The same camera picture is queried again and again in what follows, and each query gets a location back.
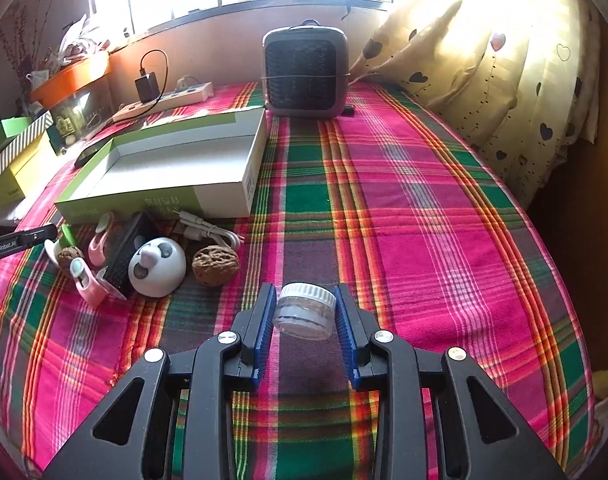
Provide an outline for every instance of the jar lid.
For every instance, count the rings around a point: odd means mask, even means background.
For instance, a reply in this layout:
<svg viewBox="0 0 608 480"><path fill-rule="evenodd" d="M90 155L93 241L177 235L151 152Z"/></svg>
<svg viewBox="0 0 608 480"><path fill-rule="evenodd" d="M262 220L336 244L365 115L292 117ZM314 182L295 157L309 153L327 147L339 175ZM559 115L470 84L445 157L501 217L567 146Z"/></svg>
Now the jar lid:
<svg viewBox="0 0 608 480"><path fill-rule="evenodd" d="M284 285L279 298L307 298L318 301L333 310L335 310L335 303L337 303L337 298L335 298L332 292L310 283L289 283L288 285Z"/></svg>

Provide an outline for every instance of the white cable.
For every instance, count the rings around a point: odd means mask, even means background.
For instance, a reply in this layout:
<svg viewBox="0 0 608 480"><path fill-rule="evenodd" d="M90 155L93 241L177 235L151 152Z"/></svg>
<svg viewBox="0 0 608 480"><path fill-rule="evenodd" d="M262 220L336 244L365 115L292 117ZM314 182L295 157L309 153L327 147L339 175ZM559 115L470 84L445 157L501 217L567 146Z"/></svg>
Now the white cable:
<svg viewBox="0 0 608 480"><path fill-rule="evenodd" d="M203 238L212 238L223 247L231 247L234 251L239 251L239 246L244 243L244 237L238 236L232 231L217 227L203 218L187 213L186 211L174 211L179 215L180 222L186 226L183 232L184 237L191 240L202 240Z"/></svg>

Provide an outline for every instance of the black charging cable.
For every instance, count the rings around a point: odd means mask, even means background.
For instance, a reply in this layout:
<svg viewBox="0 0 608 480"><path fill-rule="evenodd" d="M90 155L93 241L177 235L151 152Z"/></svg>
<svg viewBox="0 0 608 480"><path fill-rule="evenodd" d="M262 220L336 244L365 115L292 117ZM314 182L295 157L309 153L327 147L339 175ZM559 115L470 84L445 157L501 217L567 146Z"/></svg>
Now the black charging cable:
<svg viewBox="0 0 608 480"><path fill-rule="evenodd" d="M158 95L157 99L155 99L155 102L150 105L150 107L148 107L143 112L140 112L137 115L135 115L133 117L130 117L129 121L132 121L133 119L137 119L138 117L142 117L142 115L148 114L149 111L151 111L153 108L155 108L155 106L157 106L157 103L160 102L161 98L164 96L164 92L166 91L166 83L168 83L168 56L166 55L166 53L163 50L160 50L158 48L153 48L153 49L149 50L148 52L144 53L144 56L142 56L142 59L140 59L140 74L141 75L146 75L146 71L144 70L144 67L142 66L142 63L144 61L144 58L146 56L148 56L148 54L150 54L151 52L161 52L161 54L164 55L164 59L166 61L166 73L164 75L164 84L162 85L162 91Z"/></svg>

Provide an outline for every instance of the glass jar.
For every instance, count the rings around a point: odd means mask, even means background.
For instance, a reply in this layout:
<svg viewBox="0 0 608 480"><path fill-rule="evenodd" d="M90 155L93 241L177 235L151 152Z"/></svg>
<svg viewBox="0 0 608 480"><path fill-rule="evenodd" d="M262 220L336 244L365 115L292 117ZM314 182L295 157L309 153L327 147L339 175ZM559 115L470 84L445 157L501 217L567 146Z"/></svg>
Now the glass jar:
<svg viewBox="0 0 608 480"><path fill-rule="evenodd" d="M302 339L328 339L335 325L336 302L325 288L289 283L279 295L273 324L280 332Z"/></svg>

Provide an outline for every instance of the grille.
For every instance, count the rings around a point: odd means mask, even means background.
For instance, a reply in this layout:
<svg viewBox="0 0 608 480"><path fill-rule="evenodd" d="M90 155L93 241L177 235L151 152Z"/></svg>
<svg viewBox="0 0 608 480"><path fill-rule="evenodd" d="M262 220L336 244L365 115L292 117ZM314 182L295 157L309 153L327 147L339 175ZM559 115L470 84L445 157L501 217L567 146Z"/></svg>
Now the grille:
<svg viewBox="0 0 608 480"><path fill-rule="evenodd" d="M335 104L337 53L327 40L281 40L266 45L270 104L284 110L329 110Z"/></svg>

